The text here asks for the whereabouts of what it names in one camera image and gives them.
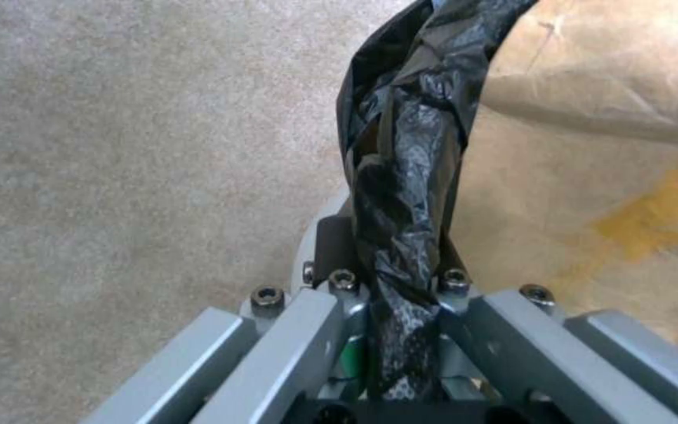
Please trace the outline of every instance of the crumpled plastic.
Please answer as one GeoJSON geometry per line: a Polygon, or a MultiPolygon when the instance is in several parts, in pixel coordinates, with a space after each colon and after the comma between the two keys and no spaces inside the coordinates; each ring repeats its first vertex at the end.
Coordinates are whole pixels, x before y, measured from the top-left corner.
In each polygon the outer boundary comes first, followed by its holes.
{"type": "Polygon", "coordinates": [[[360,260],[373,276],[371,399],[433,400],[431,292],[447,207],[488,64],[533,0],[419,0],[352,59],[337,124],[360,260]]]}

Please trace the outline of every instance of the bolt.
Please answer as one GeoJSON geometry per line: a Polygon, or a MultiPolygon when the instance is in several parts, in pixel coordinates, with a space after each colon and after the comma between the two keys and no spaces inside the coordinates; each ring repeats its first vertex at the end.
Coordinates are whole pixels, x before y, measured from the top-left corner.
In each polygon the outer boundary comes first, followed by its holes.
{"type": "Polygon", "coordinates": [[[461,268],[447,269],[441,276],[442,292],[467,294],[470,288],[470,276],[461,268]]]}
{"type": "Polygon", "coordinates": [[[313,261],[306,260],[302,264],[302,283],[304,285],[313,286],[313,261]]]}
{"type": "Polygon", "coordinates": [[[342,292],[352,292],[357,287],[355,273],[349,269],[336,269],[328,275],[328,282],[331,288],[342,290],[342,292]]]}
{"type": "Polygon", "coordinates": [[[275,317],[284,310],[284,290],[264,285],[250,293],[252,313],[258,317],[275,317]]]}
{"type": "Polygon", "coordinates": [[[551,293],[551,290],[538,284],[525,284],[520,287],[520,294],[546,313],[550,313],[556,305],[554,294],[551,293]]]}

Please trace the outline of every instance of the yellow stain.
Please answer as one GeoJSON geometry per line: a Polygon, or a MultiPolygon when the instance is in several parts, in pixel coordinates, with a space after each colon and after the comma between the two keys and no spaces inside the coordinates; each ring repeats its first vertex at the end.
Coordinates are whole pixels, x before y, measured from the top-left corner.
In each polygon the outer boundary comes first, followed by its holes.
{"type": "MultiPolygon", "coordinates": [[[[622,260],[627,262],[640,261],[678,244],[678,169],[668,171],[650,193],[597,220],[591,228],[621,250],[622,260]]],[[[582,244],[591,246],[589,255],[548,281],[554,292],[571,296],[577,284],[591,279],[618,257],[618,252],[607,245],[592,241],[582,244]]]]}
{"type": "Polygon", "coordinates": [[[638,261],[678,244],[678,169],[667,172],[651,193],[613,212],[593,228],[617,244],[628,261],[638,261]]]}

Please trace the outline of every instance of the black component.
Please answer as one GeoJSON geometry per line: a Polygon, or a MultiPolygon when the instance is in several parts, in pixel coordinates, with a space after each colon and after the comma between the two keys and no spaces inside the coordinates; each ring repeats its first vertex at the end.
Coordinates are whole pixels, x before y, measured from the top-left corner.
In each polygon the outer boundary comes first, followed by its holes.
{"type": "MultiPolygon", "coordinates": [[[[467,272],[448,234],[442,234],[438,249],[441,252],[441,263],[436,271],[439,277],[452,268],[467,272]]],[[[337,214],[318,221],[313,258],[313,288],[328,279],[329,274],[337,269],[349,269],[356,276],[365,276],[366,272],[355,249],[352,217],[337,214]]]]}
{"type": "Polygon", "coordinates": [[[372,399],[441,397],[430,293],[490,58],[534,0],[418,0],[355,54],[337,98],[372,399]]]}
{"type": "Polygon", "coordinates": [[[459,402],[387,402],[343,403],[336,400],[297,400],[287,413],[288,424],[365,424],[377,422],[463,423],[468,424],[564,424],[565,419],[549,402],[530,410],[501,405],[490,400],[459,402]]]}
{"type": "Polygon", "coordinates": [[[352,235],[352,217],[333,215],[318,221],[313,258],[313,288],[336,269],[349,269],[364,281],[352,235]]]}

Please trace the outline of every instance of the metal bar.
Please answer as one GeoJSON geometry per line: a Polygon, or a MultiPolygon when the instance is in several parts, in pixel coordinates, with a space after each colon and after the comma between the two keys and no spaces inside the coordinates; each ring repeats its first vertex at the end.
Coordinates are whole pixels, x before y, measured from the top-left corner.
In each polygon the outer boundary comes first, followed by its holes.
{"type": "Polygon", "coordinates": [[[193,424],[281,422],[299,394],[318,394],[341,351],[342,305],[301,290],[193,424]]]}
{"type": "Polygon", "coordinates": [[[678,413],[678,349],[617,311],[574,317],[565,327],[678,413]]]}
{"type": "Polygon", "coordinates": [[[442,378],[441,386],[451,400],[484,400],[485,396],[466,377],[442,378]]]}
{"type": "Polygon", "coordinates": [[[256,340],[250,320],[206,309],[82,422],[185,422],[256,340]]]}
{"type": "Polygon", "coordinates": [[[442,330],[506,402],[548,395],[573,422],[678,422],[678,417],[514,290],[471,301],[442,330]]]}
{"type": "MultiPolygon", "coordinates": [[[[478,287],[471,285],[466,295],[461,293],[452,293],[446,290],[436,292],[436,300],[442,309],[450,311],[456,316],[462,316],[469,305],[470,300],[482,296],[478,287]]],[[[441,365],[438,369],[441,378],[450,377],[470,377],[476,379],[485,379],[481,371],[465,355],[462,349],[446,334],[441,334],[438,338],[438,354],[441,365]]]]}

